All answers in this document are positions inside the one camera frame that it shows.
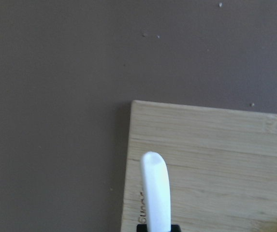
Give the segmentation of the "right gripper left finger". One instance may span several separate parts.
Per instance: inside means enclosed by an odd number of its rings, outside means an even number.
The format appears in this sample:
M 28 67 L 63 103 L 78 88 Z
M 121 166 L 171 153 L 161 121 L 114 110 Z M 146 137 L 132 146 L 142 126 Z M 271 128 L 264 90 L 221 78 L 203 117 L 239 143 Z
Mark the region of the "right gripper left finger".
M 136 232 L 148 232 L 146 224 L 138 224 L 136 226 Z

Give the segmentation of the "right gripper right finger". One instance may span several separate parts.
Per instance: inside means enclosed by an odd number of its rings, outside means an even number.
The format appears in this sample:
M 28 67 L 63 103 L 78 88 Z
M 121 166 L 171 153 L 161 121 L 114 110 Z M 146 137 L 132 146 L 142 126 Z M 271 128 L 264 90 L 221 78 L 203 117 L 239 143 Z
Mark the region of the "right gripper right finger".
M 178 224 L 171 225 L 171 232 L 181 232 L 181 228 Z

